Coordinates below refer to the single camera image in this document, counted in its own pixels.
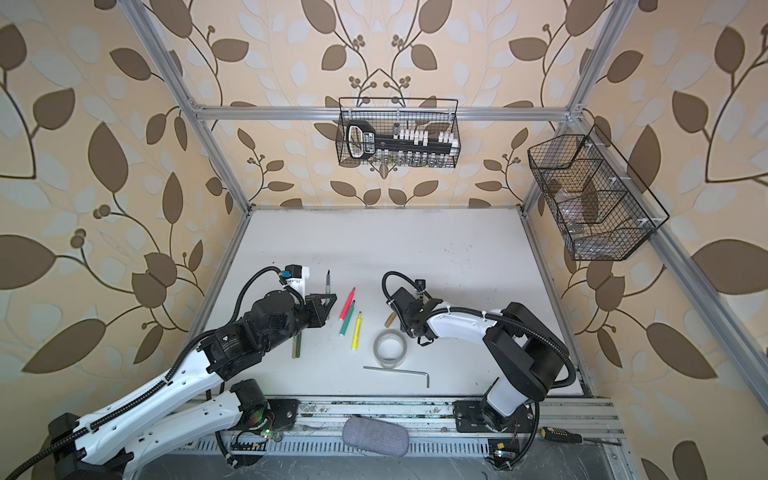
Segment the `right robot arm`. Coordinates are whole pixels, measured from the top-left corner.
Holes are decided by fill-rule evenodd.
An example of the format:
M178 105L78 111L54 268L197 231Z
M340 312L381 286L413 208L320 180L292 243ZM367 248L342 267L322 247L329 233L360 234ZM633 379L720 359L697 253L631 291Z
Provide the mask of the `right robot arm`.
M489 458L495 469L513 470L539 431L540 403L551 390L569 387L577 380L568 347L519 302L491 311L452 306L433 297L425 280L398 271L384 273L381 288L400 331L419 346L450 339L488 350L502 376L484 393L476 417L486 429L502 433L518 425L515 415L521 408L531 416L531 433L525 443L516 451L496 451Z

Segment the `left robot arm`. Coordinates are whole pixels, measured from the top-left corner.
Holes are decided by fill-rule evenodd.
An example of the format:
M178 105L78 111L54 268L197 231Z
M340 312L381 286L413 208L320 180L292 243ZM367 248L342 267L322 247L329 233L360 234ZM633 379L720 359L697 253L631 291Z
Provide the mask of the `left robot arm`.
M128 479L193 440L268 419L269 402L254 380L237 382L200 405L186 405L257 365L303 330L325 325L336 294L306 293L309 273L301 265L265 267L252 278L268 272L277 275L280 289L244 311L251 286L244 284L223 326L198 334L166 372L125 397L82 417L63 414L53 420L49 445L16 467L10 478L52 459L57 479Z

